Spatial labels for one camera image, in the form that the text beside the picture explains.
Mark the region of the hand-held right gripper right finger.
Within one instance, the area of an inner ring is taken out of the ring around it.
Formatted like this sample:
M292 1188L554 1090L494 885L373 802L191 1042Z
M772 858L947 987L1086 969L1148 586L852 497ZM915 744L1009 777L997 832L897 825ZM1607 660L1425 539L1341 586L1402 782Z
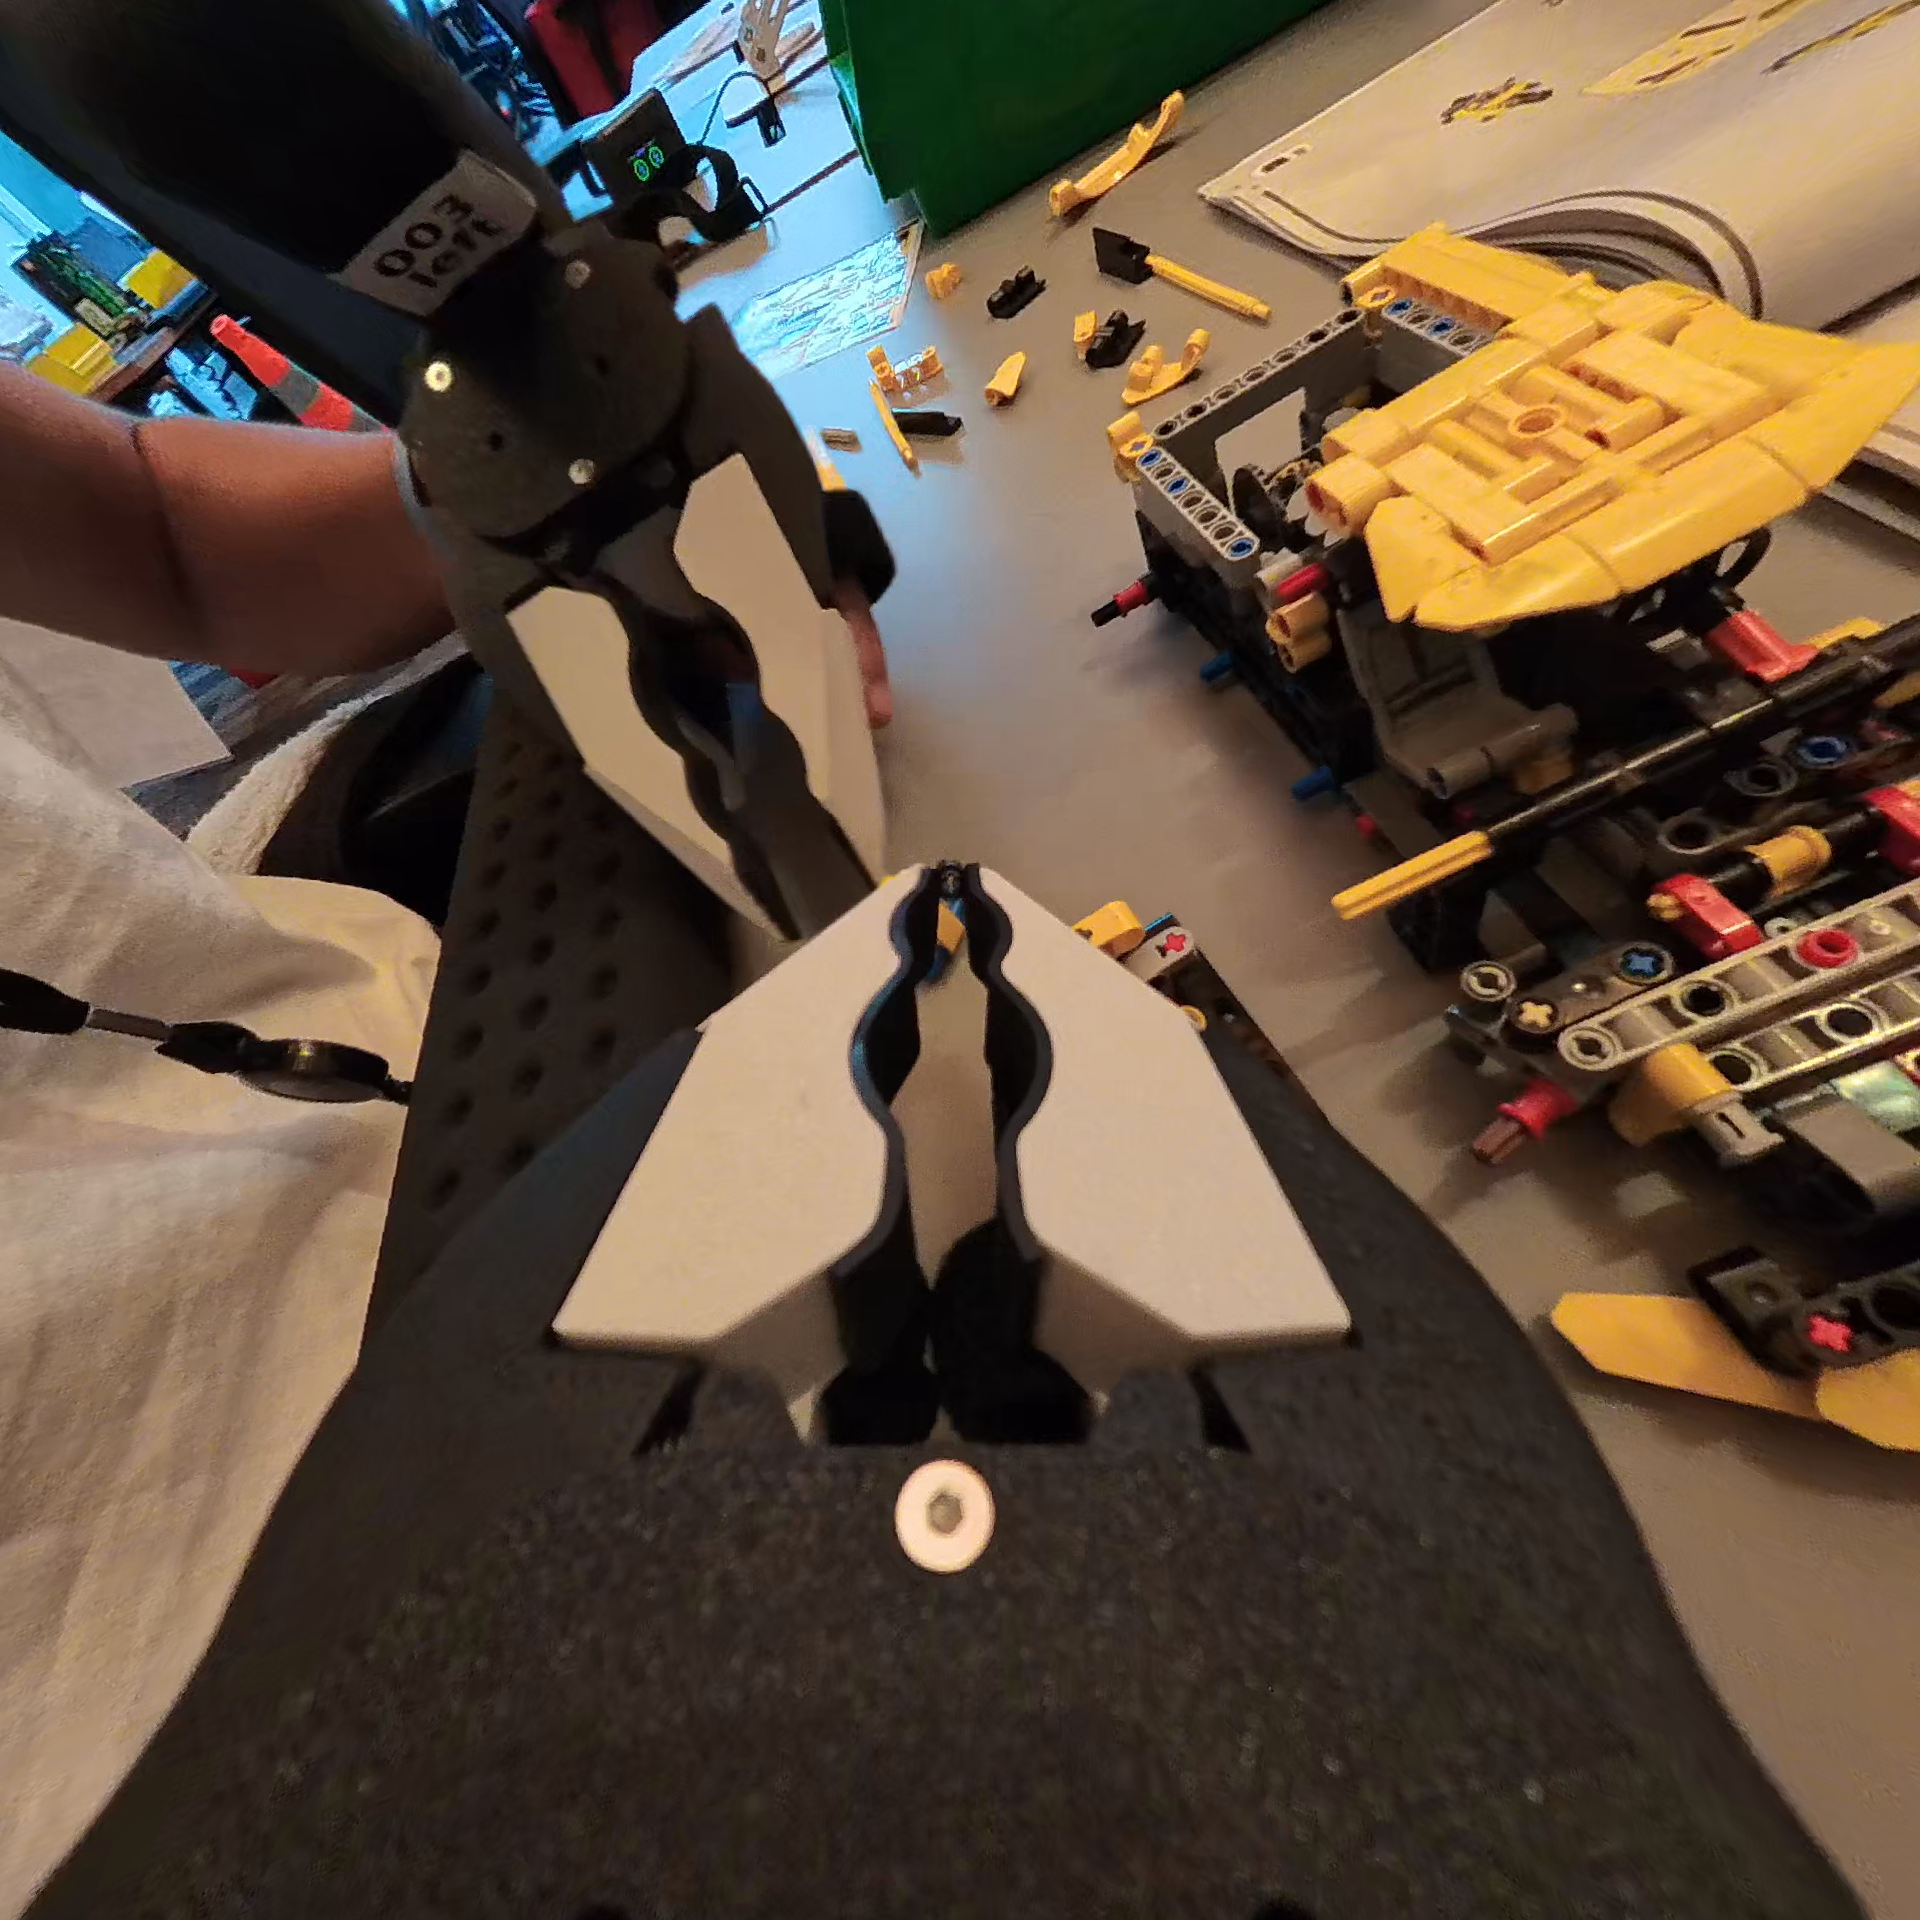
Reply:
M972 869L972 969L997 1217L1031 1286L1031 1344L1074 1389L1349 1337L1209 1058L1244 1038L1218 969L1218 1024L1195 1034L993 869Z

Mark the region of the yellow curved bar piece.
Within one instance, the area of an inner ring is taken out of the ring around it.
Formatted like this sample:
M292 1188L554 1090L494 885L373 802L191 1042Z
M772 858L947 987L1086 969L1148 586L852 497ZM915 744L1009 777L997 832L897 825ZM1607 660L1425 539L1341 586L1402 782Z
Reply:
M1121 182L1131 182L1148 156L1158 156L1168 146L1182 121L1188 121L1188 94L1167 94L1155 121L1139 121L1112 156L1103 156L1082 177L1070 177L1048 192L1048 216L1070 219L1082 208L1103 199Z

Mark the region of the instruction booklet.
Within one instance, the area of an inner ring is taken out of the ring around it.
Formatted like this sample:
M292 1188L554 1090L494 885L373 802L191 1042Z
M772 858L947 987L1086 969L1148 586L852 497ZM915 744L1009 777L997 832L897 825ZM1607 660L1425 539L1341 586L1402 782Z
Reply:
M1370 261L1422 226L1916 339L1916 0L1504 0L1195 192Z

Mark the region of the small brick assembly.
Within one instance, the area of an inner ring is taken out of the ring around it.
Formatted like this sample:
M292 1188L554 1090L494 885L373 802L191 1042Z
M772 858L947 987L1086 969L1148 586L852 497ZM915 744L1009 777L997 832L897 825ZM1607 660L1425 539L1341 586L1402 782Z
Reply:
M1122 898L1100 904L1074 923L1122 974L1188 1013L1195 1034L1218 1024L1218 983L1195 935L1176 917L1139 917Z

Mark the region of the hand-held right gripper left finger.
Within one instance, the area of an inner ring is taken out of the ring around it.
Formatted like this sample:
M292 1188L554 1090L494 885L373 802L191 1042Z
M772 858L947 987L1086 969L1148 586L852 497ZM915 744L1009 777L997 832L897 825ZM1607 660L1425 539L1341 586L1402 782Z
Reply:
M575 1287L568 1349L874 1378L922 1319L897 1094L920 1069L929 869L901 869L714 1013Z

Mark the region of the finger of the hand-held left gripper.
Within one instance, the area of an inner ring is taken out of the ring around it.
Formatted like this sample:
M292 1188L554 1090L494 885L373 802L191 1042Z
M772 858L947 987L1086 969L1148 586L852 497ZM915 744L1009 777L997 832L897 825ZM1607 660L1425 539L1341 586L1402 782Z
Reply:
M879 888L887 818L856 645L738 450L687 486L676 569L747 651L747 670L724 670L707 728L738 850L779 888Z
M772 885L724 818L707 728L724 710L724 670L747 670L747 651L724 635L719 611L704 611L682 582L664 593L597 582L527 596L506 632L584 777L669 858L779 942L820 932L820 888Z

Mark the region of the small black robot toy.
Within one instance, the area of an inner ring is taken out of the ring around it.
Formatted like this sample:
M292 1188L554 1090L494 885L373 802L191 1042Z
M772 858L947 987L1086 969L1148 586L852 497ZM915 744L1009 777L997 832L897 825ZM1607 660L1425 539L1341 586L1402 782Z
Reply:
M657 88L605 112L581 151L621 238L657 245L664 226L687 226L699 242L724 245L772 216L736 156L687 138Z

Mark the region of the yellow toy car model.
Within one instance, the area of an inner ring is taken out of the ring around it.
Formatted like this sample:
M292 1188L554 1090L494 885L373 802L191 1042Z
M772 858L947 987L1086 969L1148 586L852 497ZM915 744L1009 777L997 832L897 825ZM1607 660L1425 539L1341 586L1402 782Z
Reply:
M1574 1112L1694 1141L1837 1279L1754 1247L1681 1300L1567 1295L1615 1381L1916 1454L1916 619L1774 632L1746 582L1916 398L1916 342L1607 288L1425 226L1209 398L1147 348L1108 424L1139 573L1209 644L1455 974L1504 1166Z

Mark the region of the scattered yellow black pieces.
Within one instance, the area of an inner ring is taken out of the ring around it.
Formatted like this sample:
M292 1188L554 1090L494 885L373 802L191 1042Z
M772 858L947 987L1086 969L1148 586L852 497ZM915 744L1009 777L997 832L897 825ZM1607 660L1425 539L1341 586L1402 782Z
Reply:
M997 295L987 297L987 314L997 325L1029 314L1031 304L1043 297L1043 278L1031 265L1022 265L1014 278L1002 278ZM1074 317L1074 355L1086 364L1086 370L1108 370L1121 364L1121 355L1131 355L1131 342L1139 342L1139 325L1112 306L1108 317L1100 314L1076 314ZM1121 473L1137 473L1147 468L1147 458L1155 450L1155 435L1147 431L1147 416L1139 404L1188 384L1201 359L1206 359L1206 342L1209 334L1195 328L1182 348L1182 364L1167 364L1167 348L1147 348L1137 364L1131 364L1131 384L1122 384L1122 399L1131 410L1108 424L1108 449L1112 449L1112 468ZM922 348L915 364L894 364L881 348L869 355L869 398L879 404L879 424L887 435L887 449L901 458L901 468L920 468L920 443L950 443L956 431L966 431L958 416L950 410L929 410L929 404L894 404L897 398L929 384L938 374L938 355ZM1022 370L1029 370L1029 355L1006 355L1002 370L987 378L987 404L1009 404L1022 398Z

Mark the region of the clear printed plastic bag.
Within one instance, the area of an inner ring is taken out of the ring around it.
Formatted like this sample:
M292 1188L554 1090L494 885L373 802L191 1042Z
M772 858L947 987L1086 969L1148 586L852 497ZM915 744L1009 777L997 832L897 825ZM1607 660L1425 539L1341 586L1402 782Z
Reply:
M910 219L834 265L814 265L736 314L736 342L772 378L824 364L848 348L874 348L901 325L922 219Z

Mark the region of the person's left hand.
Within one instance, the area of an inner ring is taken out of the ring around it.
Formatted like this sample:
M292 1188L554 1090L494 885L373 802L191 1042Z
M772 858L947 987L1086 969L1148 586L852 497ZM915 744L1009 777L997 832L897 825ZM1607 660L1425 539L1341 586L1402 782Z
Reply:
M852 635L856 678L864 678L864 713L869 713L869 728L879 732L894 724L894 671L881 660L874 603L856 582L835 582L834 604Z

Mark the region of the thin yellow bar piece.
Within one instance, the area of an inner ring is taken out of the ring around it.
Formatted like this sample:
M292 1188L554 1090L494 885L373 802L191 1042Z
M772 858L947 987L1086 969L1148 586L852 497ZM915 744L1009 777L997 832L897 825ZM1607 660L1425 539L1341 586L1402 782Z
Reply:
M1265 297L1235 295L1235 288L1228 288L1218 278L1201 278L1195 265L1168 261L1167 252L1148 252L1147 242L1137 242L1137 238L1122 238L1112 226L1091 226L1091 265L1103 278L1112 278L1112 281L1131 281L1131 288L1139 288L1139 281L1168 281L1168 288L1182 288L1182 295L1190 295L1190 297L1201 297L1201 304L1209 304L1209 306L1221 306L1230 317L1247 317L1247 325L1269 325L1274 317L1274 306Z

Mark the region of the grey desk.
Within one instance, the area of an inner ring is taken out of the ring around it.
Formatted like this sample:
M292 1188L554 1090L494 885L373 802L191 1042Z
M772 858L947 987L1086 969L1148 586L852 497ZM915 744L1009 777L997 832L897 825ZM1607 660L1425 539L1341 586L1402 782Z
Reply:
M1445 1038L1455 987L1386 923L1330 898L1378 875L1343 808L1299 808L1303 759L1244 690L1201 683L1201 644L1167 611L1103 632L1086 611L1137 582L1139 535L1103 424L1121 374L1076 364L1076 306L1147 314L1148 342L1209 325L1206 374L1312 328L1330 271L1218 216L1195 185L1312 121L1478 4L1325 4L1188 94L1182 138L1112 198L1112 226L1274 304L1209 317L1148 288L1108 297L1076 226L1036 182L929 261L887 348L935 342L956 443L910 473L874 422L856 348L779 378L805 424L856 431L848 485L897 556L879 604L894 670L881 777L894 855L977 858L1076 917L1103 898L1182 912L1252 1009L1330 1124L1357 1141L1500 1287L1607 1454L1676 1614L1726 1709L1874 1915L1916 1915L1916 1460L1753 1406L1590 1378L1547 1324L1567 1287L1669 1295L1691 1261L1774 1242L1774 1224L1700 1161L1582 1112L1490 1171L1467 1141L1493 1112ZM997 325L987 297L1031 265L1043 297ZM1022 398L987 404L1006 355Z

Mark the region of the green plastic bin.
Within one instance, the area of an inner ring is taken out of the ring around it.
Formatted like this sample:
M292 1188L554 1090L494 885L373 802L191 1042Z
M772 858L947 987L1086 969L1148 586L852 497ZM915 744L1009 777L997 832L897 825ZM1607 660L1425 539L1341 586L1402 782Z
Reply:
M824 70L881 199L935 238L1054 182L1312 0L820 0Z

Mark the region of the orange traffic cone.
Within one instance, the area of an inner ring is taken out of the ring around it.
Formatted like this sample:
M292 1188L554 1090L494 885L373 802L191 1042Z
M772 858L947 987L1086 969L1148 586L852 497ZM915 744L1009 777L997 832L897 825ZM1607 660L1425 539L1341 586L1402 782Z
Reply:
M267 339L258 339L245 325L218 314L213 317L213 339L300 422L300 424L312 424L312 431L344 431L344 435L357 435L357 431L373 431L381 422L369 422L351 398L337 398L333 384L322 384L319 374L306 374L302 364L292 364L284 348L274 348Z

